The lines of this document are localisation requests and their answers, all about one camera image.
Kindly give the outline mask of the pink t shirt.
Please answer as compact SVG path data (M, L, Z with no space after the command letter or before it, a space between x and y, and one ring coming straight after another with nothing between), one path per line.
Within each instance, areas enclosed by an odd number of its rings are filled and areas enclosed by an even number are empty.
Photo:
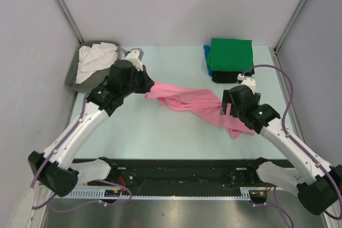
M208 124L225 128L233 139L243 133L255 135L238 118L228 114L221 115L222 101L209 89L192 89L155 82L145 97L156 99L172 111L191 112Z

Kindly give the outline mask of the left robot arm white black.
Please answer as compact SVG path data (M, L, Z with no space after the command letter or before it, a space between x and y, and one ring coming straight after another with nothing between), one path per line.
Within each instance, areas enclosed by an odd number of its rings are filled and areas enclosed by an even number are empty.
M95 180L106 185L118 179L115 165L105 157L84 163L73 160L91 134L133 94L146 94L154 86L139 59L117 60L110 73L83 99L76 119L42 153L33 151L28 157L34 174L32 184L40 182L55 195L64 197L76 186Z

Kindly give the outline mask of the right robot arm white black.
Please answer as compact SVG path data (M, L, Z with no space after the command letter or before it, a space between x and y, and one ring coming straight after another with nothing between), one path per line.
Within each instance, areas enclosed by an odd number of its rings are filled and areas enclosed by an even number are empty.
M333 166L319 157L283 124L280 114L260 104L260 94L240 84L224 90L221 114L238 118L247 128L271 142L294 166L290 171L258 158L246 179L253 186L271 183L296 195L313 215L325 213L341 201L341 165Z

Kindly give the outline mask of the black folded t shirt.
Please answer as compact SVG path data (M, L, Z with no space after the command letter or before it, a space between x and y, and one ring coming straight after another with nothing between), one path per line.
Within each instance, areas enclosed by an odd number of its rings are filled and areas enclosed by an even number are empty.
M236 83L237 76L242 72L211 71L212 81L218 84Z

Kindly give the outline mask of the green folded t shirt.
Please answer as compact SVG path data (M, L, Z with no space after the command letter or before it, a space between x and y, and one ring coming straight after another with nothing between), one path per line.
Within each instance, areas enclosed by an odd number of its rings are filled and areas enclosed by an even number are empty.
M252 41L213 38L206 62L212 72L243 72L253 66Z

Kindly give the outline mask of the white t shirt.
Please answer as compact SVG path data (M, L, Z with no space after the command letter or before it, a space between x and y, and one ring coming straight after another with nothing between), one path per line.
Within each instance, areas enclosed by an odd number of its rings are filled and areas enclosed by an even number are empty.
M110 68L118 58L118 46L112 43L95 43L79 49L76 84L81 84L93 73Z

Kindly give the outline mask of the blue folded t shirt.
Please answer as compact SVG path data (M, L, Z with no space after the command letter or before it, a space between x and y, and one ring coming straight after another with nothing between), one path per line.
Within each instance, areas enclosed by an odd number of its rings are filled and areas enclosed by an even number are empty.
M212 72L211 72L211 69L210 69L209 64L208 64L209 53L210 53L211 46L210 45L204 45L203 47L204 47L204 56L205 56L205 61L206 61L206 67L207 67L208 75L211 77L212 76Z

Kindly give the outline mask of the grey fabric basket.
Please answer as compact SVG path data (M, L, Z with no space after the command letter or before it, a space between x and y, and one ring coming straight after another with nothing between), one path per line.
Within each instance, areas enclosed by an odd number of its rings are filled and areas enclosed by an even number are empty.
M120 44L117 42L84 42L74 53L65 85L75 92L89 93L109 75L110 66L120 55Z

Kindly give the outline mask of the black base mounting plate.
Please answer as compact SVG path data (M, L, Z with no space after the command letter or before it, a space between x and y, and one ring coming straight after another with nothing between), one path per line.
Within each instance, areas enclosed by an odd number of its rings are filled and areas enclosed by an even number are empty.
M261 159L148 160L110 159L114 170L107 181L118 182L134 196L180 196L185 198L238 195L240 188L272 189L261 181L256 164Z

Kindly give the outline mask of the right aluminium frame post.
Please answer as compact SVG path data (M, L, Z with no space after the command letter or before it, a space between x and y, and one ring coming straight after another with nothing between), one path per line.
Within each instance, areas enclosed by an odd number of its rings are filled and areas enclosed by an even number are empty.
M277 40L273 51L275 54L278 54L279 50L281 49L285 39L287 38L288 34L290 33L290 30L292 29L294 23L297 21L299 18L301 12L303 11L306 3L308 0L299 0L298 4L296 5L293 13L290 16L289 21L287 22L284 30L282 31L280 38Z

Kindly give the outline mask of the aluminium frame post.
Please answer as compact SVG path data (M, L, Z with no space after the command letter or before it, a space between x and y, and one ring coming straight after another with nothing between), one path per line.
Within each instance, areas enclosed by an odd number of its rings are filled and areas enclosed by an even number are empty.
M277 40L273 51L275 54L278 54L279 50L281 49L285 39L287 38L288 34L290 33L290 30L292 29L294 23L297 21L299 18L301 12L303 11L306 3L308 0L299 0L298 4L296 5L293 13L290 16L289 21L287 22L284 30L282 31L280 38Z
M63 17L66 20L66 23L68 24L69 28L71 29L73 35L75 36L76 40L78 41L79 44L84 43L83 36L73 19L73 16L65 2L65 0L55 0L56 5L58 6L60 12L62 13Z

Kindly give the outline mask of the left aluminium frame post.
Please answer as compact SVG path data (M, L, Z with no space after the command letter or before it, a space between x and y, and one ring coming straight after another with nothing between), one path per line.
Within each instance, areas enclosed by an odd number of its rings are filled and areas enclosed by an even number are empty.
M78 41L79 44L84 43L83 36L73 19L73 16L65 2L65 0L55 0L56 5L58 6L60 12L62 13L63 17L66 20L66 23L68 24L69 28L71 29L73 35L75 36L76 40Z

